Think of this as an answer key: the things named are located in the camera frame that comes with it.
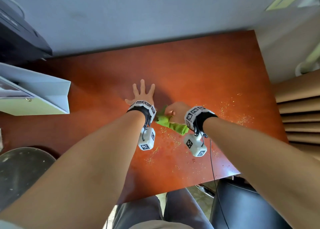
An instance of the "black chair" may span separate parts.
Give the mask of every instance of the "black chair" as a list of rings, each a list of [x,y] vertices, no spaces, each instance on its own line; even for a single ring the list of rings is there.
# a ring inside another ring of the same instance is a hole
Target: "black chair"
[[[217,190],[229,229],[289,229],[289,224],[244,179],[220,179]],[[228,229],[217,194],[210,222],[214,229]]]

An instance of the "forearm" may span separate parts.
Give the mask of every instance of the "forearm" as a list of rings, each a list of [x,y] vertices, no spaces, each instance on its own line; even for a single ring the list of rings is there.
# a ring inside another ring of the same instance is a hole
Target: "forearm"
[[[0,218],[25,229],[102,228],[122,191],[144,122],[141,112],[130,111],[85,137]]]
[[[294,228],[318,227],[320,163],[317,160],[259,131],[219,118],[208,118],[203,129]]]

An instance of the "microfiber cloth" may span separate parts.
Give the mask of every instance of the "microfiber cloth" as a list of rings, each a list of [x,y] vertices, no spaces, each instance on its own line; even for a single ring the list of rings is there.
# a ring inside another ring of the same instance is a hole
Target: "microfiber cloth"
[[[174,130],[178,132],[180,135],[185,135],[188,131],[189,128],[186,125],[180,125],[180,124],[170,124],[169,119],[171,116],[165,116],[165,109],[167,105],[163,107],[161,111],[158,111],[156,114],[156,123],[165,127],[170,128],[171,130]]]

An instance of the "brown curtain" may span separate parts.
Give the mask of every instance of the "brown curtain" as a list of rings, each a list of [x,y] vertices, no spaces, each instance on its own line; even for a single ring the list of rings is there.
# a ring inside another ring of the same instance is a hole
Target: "brown curtain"
[[[320,70],[272,88],[290,144],[320,160]]]

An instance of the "gray pants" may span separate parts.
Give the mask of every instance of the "gray pants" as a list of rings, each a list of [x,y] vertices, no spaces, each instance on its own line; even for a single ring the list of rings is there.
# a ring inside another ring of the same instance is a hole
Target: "gray pants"
[[[184,188],[167,193],[162,217],[160,201],[156,196],[118,205],[113,229],[129,229],[150,220],[179,222],[194,229],[213,229],[190,192]]]

